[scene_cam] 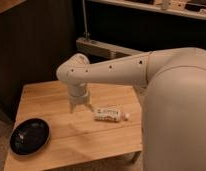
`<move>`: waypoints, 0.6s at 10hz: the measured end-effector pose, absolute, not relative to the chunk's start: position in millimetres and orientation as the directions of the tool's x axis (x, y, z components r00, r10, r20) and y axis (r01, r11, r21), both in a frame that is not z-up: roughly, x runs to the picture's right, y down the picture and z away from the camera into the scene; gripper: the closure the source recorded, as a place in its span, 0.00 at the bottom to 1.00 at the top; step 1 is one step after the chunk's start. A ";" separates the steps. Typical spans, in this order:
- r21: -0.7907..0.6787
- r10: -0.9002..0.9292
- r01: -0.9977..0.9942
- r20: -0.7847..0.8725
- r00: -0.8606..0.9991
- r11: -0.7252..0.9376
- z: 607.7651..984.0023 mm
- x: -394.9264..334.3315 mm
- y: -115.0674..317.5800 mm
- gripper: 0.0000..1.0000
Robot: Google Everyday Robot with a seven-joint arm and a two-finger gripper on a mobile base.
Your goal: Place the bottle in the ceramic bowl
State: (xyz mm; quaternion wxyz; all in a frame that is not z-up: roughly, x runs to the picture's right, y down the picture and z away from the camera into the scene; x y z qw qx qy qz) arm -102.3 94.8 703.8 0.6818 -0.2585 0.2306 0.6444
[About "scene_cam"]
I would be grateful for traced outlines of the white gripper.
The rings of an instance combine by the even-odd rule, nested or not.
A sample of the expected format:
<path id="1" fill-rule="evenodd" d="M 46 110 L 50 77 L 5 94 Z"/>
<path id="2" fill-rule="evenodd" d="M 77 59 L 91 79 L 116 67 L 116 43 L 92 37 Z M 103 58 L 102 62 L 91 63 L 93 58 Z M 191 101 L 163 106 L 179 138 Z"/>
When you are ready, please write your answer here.
<path id="1" fill-rule="evenodd" d="M 85 106 L 92 112 L 94 112 L 94 107 L 90 102 L 90 93 L 87 88 L 86 83 L 69 85 L 69 101 L 70 101 L 70 113 L 74 112 L 76 105 L 85 104 Z"/>

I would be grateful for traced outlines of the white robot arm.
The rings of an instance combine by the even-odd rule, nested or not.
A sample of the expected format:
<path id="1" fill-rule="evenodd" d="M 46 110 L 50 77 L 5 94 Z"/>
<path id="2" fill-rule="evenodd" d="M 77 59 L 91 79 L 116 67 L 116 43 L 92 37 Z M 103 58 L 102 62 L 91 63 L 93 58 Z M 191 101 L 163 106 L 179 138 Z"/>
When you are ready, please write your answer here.
<path id="1" fill-rule="evenodd" d="M 144 95 L 143 171 L 206 171 L 206 50 L 157 50 L 95 64 L 77 53 L 56 75 L 73 105 L 89 99 L 89 83 L 131 85 Z"/>

